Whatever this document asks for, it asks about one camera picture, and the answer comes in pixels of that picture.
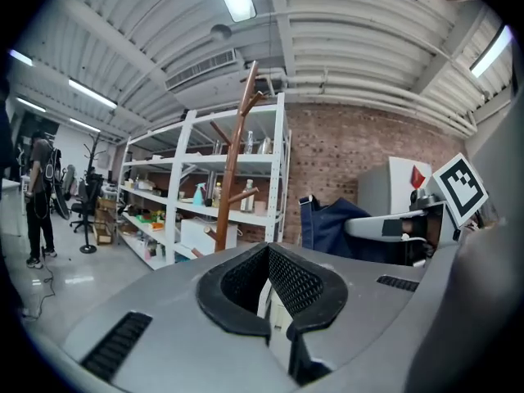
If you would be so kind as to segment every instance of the person's black pants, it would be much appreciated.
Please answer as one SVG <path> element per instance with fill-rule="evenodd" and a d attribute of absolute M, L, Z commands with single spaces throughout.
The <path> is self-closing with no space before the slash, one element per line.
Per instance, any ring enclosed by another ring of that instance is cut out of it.
<path fill-rule="evenodd" d="M 49 214 L 51 203 L 51 191 L 35 193 L 30 202 L 25 206 L 27 212 L 27 229 L 29 244 L 31 245 L 31 257 L 40 257 L 40 228 L 46 240 L 46 248 L 54 249 L 52 240 L 52 225 Z"/>

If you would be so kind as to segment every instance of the sneaker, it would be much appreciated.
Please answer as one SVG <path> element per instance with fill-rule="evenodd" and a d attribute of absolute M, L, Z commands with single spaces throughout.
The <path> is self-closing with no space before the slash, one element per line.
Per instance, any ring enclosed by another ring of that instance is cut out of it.
<path fill-rule="evenodd" d="M 51 256 L 52 258 L 56 258 L 56 252 L 54 249 L 45 248 L 43 250 L 43 253 L 45 254 L 45 256 Z"/>
<path fill-rule="evenodd" d="M 36 269 L 42 269 L 43 265 L 42 262 L 40 262 L 40 259 L 37 258 L 29 258 L 25 261 L 28 268 L 36 268 Z"/>

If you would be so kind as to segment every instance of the white metal shelving unit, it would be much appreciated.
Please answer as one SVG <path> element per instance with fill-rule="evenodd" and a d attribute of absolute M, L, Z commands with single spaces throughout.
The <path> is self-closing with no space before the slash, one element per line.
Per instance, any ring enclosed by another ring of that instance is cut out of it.
<path fill-rule="evenodd" d="M 123 217 L 142 230 L 147 236 L 154 238 L 165 246 L 166 257 L 162 265 L 174 263 L 174 252 L 189 259 L 195 256 L 190 246 L 181 245 L 175 236 L 175 215 L 177 210 L 185 210 L 198 215 L 216 217 L 218 208 L 194 206 L 178 200 L 180 180 L 188 174 L 207 174 L 224 172 L 226 155 L 199 156 L 187 153 L 188 149 L 213 147 L 219 135 L 210 122 L 214 121 L 226 134 L 231 134 L 237 120 L 237 110 L 225 111 L 210 115 L 199 115 L 197 111 L 189 111 L 184 122 L 165 126 L 161 129 L 149 131 L 137 138 L 130 138 L 127 142 L 124 159 L 132 147 L 160 154 L 174 150 L 172 157 L 157 160 L 133 160 L 123 162 L 120 169 L 118 199 L 122 191 L 143 197 L 165 205 L 165 231 L 152 232 L 149 227 L 127 214 Z M 273 142 L 272 154 L 241 154 L 238 156 L 238 177 L 269 178 L 269 196 L 267 200 L 266 216 L 259 216 L 241 211 L 231 210 L 229 221 L 252 224 L 265 228 L 264 239 L 267 242 L 282 241 L 284 218 L 286 214 L 287 180 L 289 176 L 289 160 L 291 154 L 291 130 L 287 126 L 287 117 L 284 109 L 284 94 L 278 94 L 277 103 L 273 105 L 255 106 L 246 117 L 244 135 L 253 131 L 255 143 L 262 142 L 270 137 Z M 123 185 L 124 173 L 128 168 L 137 168 L 141 172 L 155 172 L 170 174 L 168 196 L 154 195 L 148 191 L 130 189 Z M 128 245 L 137 253 L 129 241 Z M 158 269 L 160 258 L 154 258 L 152 268 Z"/>

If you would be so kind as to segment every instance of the person's arm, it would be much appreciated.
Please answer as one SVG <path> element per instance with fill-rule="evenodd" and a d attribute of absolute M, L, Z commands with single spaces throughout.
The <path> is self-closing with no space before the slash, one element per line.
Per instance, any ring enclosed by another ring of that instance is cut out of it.
<path fill-rule="evenodd" d="M 34 185 L 36 184 L 36 179 L 38 179 L 38 175 L 40 174 L 40 162 L 38 160 L 35 160 L 33 162 L 33 168 L 31 169 L 31 173 L 29 174 L 29 186 L 27 187 L 28 195 L 33 194 Z"/>

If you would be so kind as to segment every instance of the corrugated metal ceiling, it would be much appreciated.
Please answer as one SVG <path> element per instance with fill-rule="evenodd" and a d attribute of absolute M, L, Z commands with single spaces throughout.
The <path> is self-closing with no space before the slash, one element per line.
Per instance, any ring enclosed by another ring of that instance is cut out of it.
<path fill-rule="evenodd" d="M 192 108 L 187 98 L 184 105 L 167 92 L 163 80 L 232 47 L 244 61 L 256 59 L 262 68 L 287 69 L 289 100 L 295 96 L 298 101 L 389 107 L 463 137 L 474 132 L 463 123 L 471 120 L 469 113 L 511 79 L 509 49 L 479 79 L 469 73 L 499 28 L 497 17 L 488 12 L 438 79 L 420 95 L 409 93 L 436 56 L 449 58 L 444 47 L 466 4 L 462 2 L 253 0 L 257 17 L 235 24 L 223 0 L 60 1 L 51 0 L 42 9 L 16 49 L 58 72 L 58 78 L 75 79 L 115 101 L 125 115 L 29 68 L 16 68 L 13 80 L 42 95 L 40 103 L 59 101 L 77 111 L 77 119 L 110 125 L 124 135 L 143 132 Z M 83 23 L 85 16 L 95 21 Z M 221 24 L 231 28 L 230 39 L 210 33 Z M 104 35 L 107 25 L 119 32 L 116 38 Z M 315 77 L 323 80 L 317 88 L 311 82 Z M 344 78 L 360 82 L 348 84 Z M 318 91 L 322 86 L 325 93 Z M 212 94 L 206 98 L 212 100 Z M 230 100 L 237 98 L 232 94 Z"/>

